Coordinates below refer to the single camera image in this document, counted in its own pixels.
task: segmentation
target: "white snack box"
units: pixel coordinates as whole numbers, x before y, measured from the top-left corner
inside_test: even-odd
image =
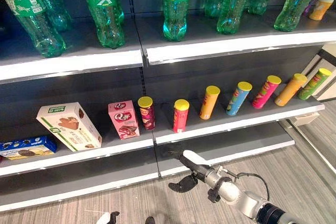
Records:
[[[43,106],[36,119],[73,152],[101,147],[101,135],[78,102]]]

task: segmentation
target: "blue biscuit box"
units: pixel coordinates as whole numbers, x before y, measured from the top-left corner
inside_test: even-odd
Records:
[[[0,143],[0,155],[11,160],[50,155],[54,154],[56,149],[56,143],[49,136]]]

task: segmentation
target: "cookie package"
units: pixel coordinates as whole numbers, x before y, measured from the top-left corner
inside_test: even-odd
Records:
[[[56,152],[56,149],[56,143],[49,136],[0,143],[0,155],[11,160],[51,155]]]
[[[110,103],[109,115],[120,139],[140,136],[139,126],[132,101]]]
[[[101,147],[101,135],[78,102],[43,106],[36,119],[73,152]]]

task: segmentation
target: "white shelf edge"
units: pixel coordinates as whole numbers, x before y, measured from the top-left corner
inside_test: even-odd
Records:
[[[23,164],[13,164],[10,166],[0,168],[0,177],[19,174],[22,172],[29,172],[38,169],[46,169],[48,167],[59,166],[63,164],[70,164],[86,159],[93,159],[99,157],[108,157],[119,153],[138,150],[141,148],[152,147],[153,139],[142,140],[138,142],[110,146],[105,148],[97,148],[89,151],[73,153],[61,157],[52,157],[37,161],[31,161]]]
[[[291,141],[283,142],[283,143],[280,143],[280,144],[269,145],[269,146],[265,146],[265,147],[262,147],[262,148],[257,148],[257,149],[254,149],[254,150],[250,150],[250,151],[239,152],[239,153],[227,155],[227,156],[224,156],[224,157],[218,157],[218,158],[210,159],[210,160],[208,160],[208,162],[211,165],[215,165],[215,164],[231,161],[231,160],[234,160],[234,159],[239,159],[239,158],[243,158],[243,157],[258,155],[258,154],[261,154],[261,153],[264,153],[264,152],[273,151],[273,150],[284,148],[284,147],[294,145],[294,144],[295,144],[295,141],[291,140]],[[186,170],[189,170],[189,168],[187,168],[185,166],[180,166],[180,167],[160,171],[160,174],[161,174],[161,177],[166,177],[166,176],[169,176],[169,175],[174,175],[174,174],[177,174],[177,173],[185,172]]]
[[[197,56],[242,52],[246,50],[273,50],[284,46],[308,45],[316,43],[336,43],[336,31],[316,33],[296,33],[281,35],[266,35],[249,38],[227,39],[194,43],[188,45],[172,45],[156,48],[147,48],[150,65],[173,63],[180,59]]]
[[[123,180],[118,180],[114,182],[110,182],[107,184],[99,185],[99,186],[93,186],[89,188],[84,188],[81,190],[75,190],[75,191],[70,191],[67,193],[63,194],[56,194],[56,195],[51,195],[47,197],[42,197],[42,198],[37,198],[37,199],[31,199],[31,200],[26,200],[22,202],[16,202],[8,205],[3,205],[0,206],[0,212],[3,211],[9,211],[13,209],[18,209],[18,208],[25,208],[29,206],[35,206],[35,205],[40,205],[40,204],[45,204],[53,201],[62,201],[64,199],[72,198],[72,197],[78,197],[86,194],[92,194],[96,193],[98,191],[104,191],[104,190],[109,190],[109,189],[117,189],[122,186],[127,186],[131,184],[135,184],[138,182],[150,180],[150,179],[155,179],[158,178],[159,175],[158,173],[151,173],[151,174],[146,174],[138,177],[133,177],[133,178],[128,178],[128,179],[123,179]]]
[[[157,144],[171,143],[171,142],[182,140],[185,138],[208,135],[208,134],[213,134],[216,132],[230,131],[230,130],[238,129],[241,127],[247,127],[247,126],[252,126],[256,124],[273,122],[273,121],[277,121],[277,120],[281,120],[285,118],[291,118],[297,115],[304,115],[307,113],[317,112],[317,111],[324,110],[324,109],[325,109],[324,104],[319,104],[317,106],[311,106],[308,108],[286,111],[286,112],[272,114],[272,115],[265,115],[261,117],[235,121],[231,123],[219,124],[219,125],[214,125],[210,127],[200,128],[197,130],[192,130],[192,131],[185,131],[181,133],[172,132],[172,134],[165,135],[165,136],[158,136],[155,139],[156,139]]]
[[[31,78],[34,76],[66,76],[69,73],[95,69],[143,66],[141,50],[111,52],[107,54],[60,56],[0,66],[0,81]]]

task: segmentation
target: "gray shelf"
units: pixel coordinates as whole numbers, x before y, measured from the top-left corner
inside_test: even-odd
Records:
[[[218,99],[219,102],[216,103],[209,120],[202,120],[198,116],[202,101],[192,100],[190,101],[191,106],[188,112],[186,131],[182,133],[174,133],[172,130],[174,102],[159,104],[155,107],[156,128],[153,131],[156,143],[165,144],[182,141],[324,110],[324,105],[313,97],[306,101],[293,97],[286,106],[277,106],[274,99],[284,87],[285,85],[282,84],[261,110],[252,107],[251,101],[254,94],[250,93],[236,116],[229,116],[225,113],[225,108],[231,98],[231,94],[225,94],[224,97]]]
[[[155,147],[162,177],[188,170],[171,153],[191,150],[206,159],[210,165],[257,155],[294,145],[294,140],[279,123],[268,123],[234,132],[199,137],[183,142]]]
[[[125,45],[112,50],[99,44],[93,22],[75,23],[72,30],[61,33],[68,47],[66,52],[60,57],[46,59],[20,27],[15,38],[0,42],[0,84],[143,66],[134,21],[126,19],[123,29]]]
[[[62,201],[158,178],[154,149],[0,179],[0,211]]]
[[[27,133],[31,132],[31,135],[35,135],[39,130],[39,126],[39,124],[26,125],[20,130]],[[112,122],[107,122],[104,127],[100,128],[100,132],[103,136],[101,148],[72,152],[62,142],[57,140],[58,148],[53,155],[23,158],[19,160],[3,158],[0,162],[0,178],[153,147],[153,134],[151,131],[146,131],[142,125],[140,125],[140,136],[126,140],[121,140],[118,137]],[[6,135],[4,130],[0,131],[0,133],[2,136]]]
[[[268,10],[262,17],[245,13],[234,35],[217,33],[217,19],[189,15],[187,34],[182,42],[169,42],[164,38],[163,17],[135,21],[150,65],[336,42],[334,11],[329,11],[320,22],[302,17],[297,29],[290,33],[273,28],[279,13],[280,10]]]

